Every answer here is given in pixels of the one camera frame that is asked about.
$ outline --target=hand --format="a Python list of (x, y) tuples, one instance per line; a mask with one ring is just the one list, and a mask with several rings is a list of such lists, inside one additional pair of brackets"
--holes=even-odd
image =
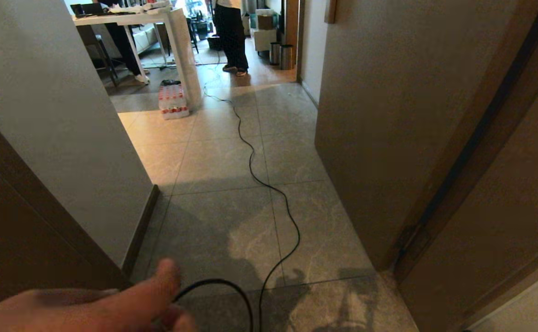
[(149, 280), (117, 290), (28, 290), (0, 302), (0, 331), (160, 331), (160, 318), (174, 332), (196, 332), (193, 319), (172, 305), (180, 286), (178, 268), (159, 262)]

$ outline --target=stainless steel trash can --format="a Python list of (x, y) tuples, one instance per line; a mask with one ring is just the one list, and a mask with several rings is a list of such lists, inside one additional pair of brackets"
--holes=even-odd
[(281, 46), (281, 70), (290, 70), (294, 68), (294, 46), (282, 45)]
[(271, 42), (271, 52), (269, 53), (269, 63), (271, 65), (279, 65), (279, 58), (281, 57), (281, 44), (278, 42)]

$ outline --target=person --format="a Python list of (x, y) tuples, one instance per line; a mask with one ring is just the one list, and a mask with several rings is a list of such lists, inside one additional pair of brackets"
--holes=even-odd
[[(119, 0), (93, 0), (93, 2), (96, 4), (103, 4), (108, 7), (119, 4)], [(119, 50), (127, 69), (134, 74), (134, 78), (137, 81), (144, 84), (149, 84), (150, 79), (148, 76), (142, 76), (142, 73), (140, 73), (140, 67), (138, 67), (136, 57), (134, 57), (134, 51), (131, 50), (130, 41), (127, 38), (127, 33), (125, 33), (125, 28), (117, 25), (117, 23), (106, 23), (105, 27), (107, 28), (107, 31), (109, 31), (109, 34), (113, 39), (113, 43)], [(146, 74), (149, 73), (147, 69), (144, 69), (144, 72)]]
[(220, 44), (228, 60), (223, 71), (236, 72), (236, 76), (248, 73), (248, 61), (244, 49), (244, 26), (240, 8), (242, 0), (216, 0), (214, 19)]
[(0, 331), (196, 332), (193, 317), (171, 304), (179, 287), (178, 268), (162, 259), (152, 278), (123, 292), (28, 290), (0, 302)]

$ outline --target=white shirt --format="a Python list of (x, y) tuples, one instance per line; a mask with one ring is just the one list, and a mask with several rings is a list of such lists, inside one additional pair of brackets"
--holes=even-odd
[(216, 0), (216, 5), (228, 8), (238, 8), (242, 6), (242, 0)]

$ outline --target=baseboard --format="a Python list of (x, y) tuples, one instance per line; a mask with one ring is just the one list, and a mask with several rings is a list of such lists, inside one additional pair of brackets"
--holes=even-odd
[(303, 78), (301, 80), (301, 85), (302, 85), (302, 88), (304, 88), (304, 91), (307, 93), (309, 100), (311, 100), (313, 105), (318, 109), (318, 102), (313, 98), (312, 94), (309, 92), (309, 87), (307, 86)]
[(144, 241), (144, 236), (146, 235), (146, 230), (148, 229), (159, 194), (160, 190), (158, 186), (154, 185), (148, 196), (144, 211), (142, 211), (142, 217), (140, 217), (140, 222), (138, 223), (138, 227), (136, 227), (136, 232), (131, 240), (130, 247), (127, 249), (127, 255), (125, 255), (123, 266), (121, 267), (121, 271), (123, 271), (127, 277), (131, 275), (134, 270), (134, 265), (136, 265), (136, 260), (138, 259), (138, 254), (140, 253), (140, 248), (142, 247), (142, 242)]

